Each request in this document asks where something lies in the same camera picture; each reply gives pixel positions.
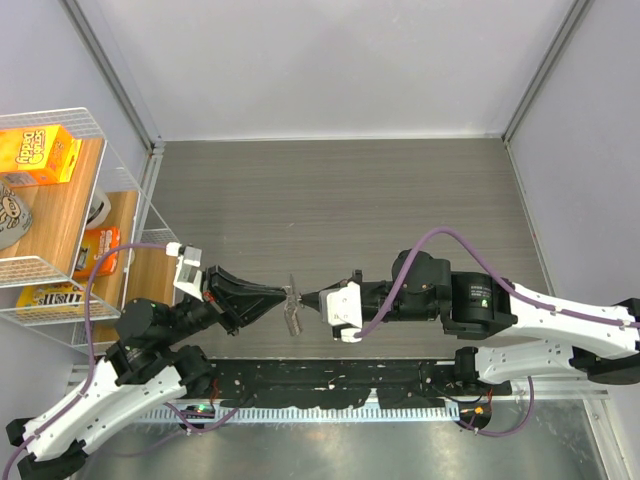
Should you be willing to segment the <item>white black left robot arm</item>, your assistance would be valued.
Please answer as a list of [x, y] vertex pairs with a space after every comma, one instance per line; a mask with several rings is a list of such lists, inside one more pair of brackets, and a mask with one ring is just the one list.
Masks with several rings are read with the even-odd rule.
[[47, 412], [15, 419], [7, 436], [8, 464], [23, 479], [65, 479], [119, 429], [158, 405], [200, 398], [214, 369], [198, 346], [172, 347], [213, 325], [235, 335], [284, 302], [283, 287], [239, 279], [219, 266], [196, 274], [195, 290], [173, 306], [146, 298], [125, 305], [118, 340], [86, 380]]

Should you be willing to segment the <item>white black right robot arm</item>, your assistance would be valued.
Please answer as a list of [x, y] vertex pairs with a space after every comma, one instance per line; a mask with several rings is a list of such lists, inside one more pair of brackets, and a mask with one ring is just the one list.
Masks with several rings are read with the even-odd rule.
[[487, 385], [520, 377], [582, 372], [591, 382], [633, 385], [639, 381], [639, 302], [589, 305], [551, 297], [487, 273], [460, 272], [449, 261], [420, 251], [408, 273], [402, 251], [389, 280], [366, 281], [356, 271], [323, 290], [301, 295], [302, 305], [318, 311], [335, 339], [355, 343], [371, 324], [394, 286], [399, 291], [391, 321], [441, 322], [460, 340], [524, 337], [506, 347], [479, 346], [456, 351], [452, 380], [473, 394]]

